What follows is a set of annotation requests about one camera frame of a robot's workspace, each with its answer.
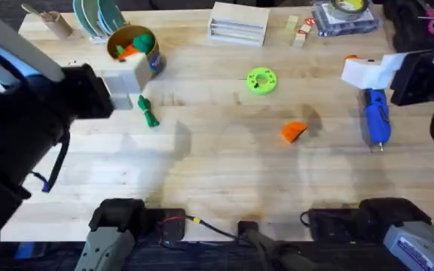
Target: green figurine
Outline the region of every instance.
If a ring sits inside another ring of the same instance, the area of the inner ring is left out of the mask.
[[[139,50],[140,52],[143,52],[145,54],[150,53],[151,49],[154,47],[154,37],[150,34],[141,34],[137,35],[133,39],[133,46]]]
[[[140,109],[143,110],[143,113],[145,114],[145,118],[147,119],[148,127],[156,127],[159,126],[160,123],[155,118],[155,116],[151,113],[151,103],[148,99],[146,99],[144,96],[139,96],[138,105]]]
[[[125,53],[125,49],[121,45],[117,45],[117,55],[121,55],[122,53]]]

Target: red cable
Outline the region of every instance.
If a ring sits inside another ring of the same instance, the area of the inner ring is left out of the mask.
[[[170,217],[170,218],[163,219],[160,223],[165,223],[165,222],[177,220],[177,219],[185,219],[185,218],[184,217]]]

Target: plate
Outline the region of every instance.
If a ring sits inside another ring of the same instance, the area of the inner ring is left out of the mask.
[[[98,8],[109,30],[115,32],[125,26],[125,19],[114,0],[98,0]]]
[[[107,35],[112,35],[113,31],[110,31],[110,29],[105,24],[105,21],[103,21],[102,13],[98,11],[98,25],[101,28],[101,30],[104,31]]]
[[[73,0],[73,11],[75,12],[76,18],[80,23],[82,29],[84,29],[90,36],[97,36],[96,32],[91,28],[90,24],[87,22],[83,13],[83,5],[81,0]]]
[[[105,33],[98,25],[98,0],[82,0],[83,14],[87,23],[98,36],[105,36]]]

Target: tape roll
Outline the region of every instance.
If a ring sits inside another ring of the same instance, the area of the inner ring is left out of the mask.
[[[358,20],[369,8],[368,0],[330,0],[328,12],[339,20]]]
[[[270,69],[258,67],[247,75],[247,87],[258,95],[271,93],[277,85],[277,76]]]

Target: orange toy carrot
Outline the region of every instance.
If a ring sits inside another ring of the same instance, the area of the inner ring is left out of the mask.
[[[133,55],[134,53],[138,53],[139,51],[137,50],[137,49],[135,49],[135,47],[133,46],[133,44],[130,44],[130,45],[128,45],[126,48],[125,48],[125,51],[121,54],[121,55],[119,55],[118,57],[117,57],[117,59],[118,60],[122,60],[122,59],[125,59],[126,57],[128,57],[128,56],[131,56],[131,55]]]
[[[293,143],[297,137],[299,137],[303,131],[307,129],[307,125],[299,122],[292,122],[286,124],[281,131],[281,135],[288,143]]]

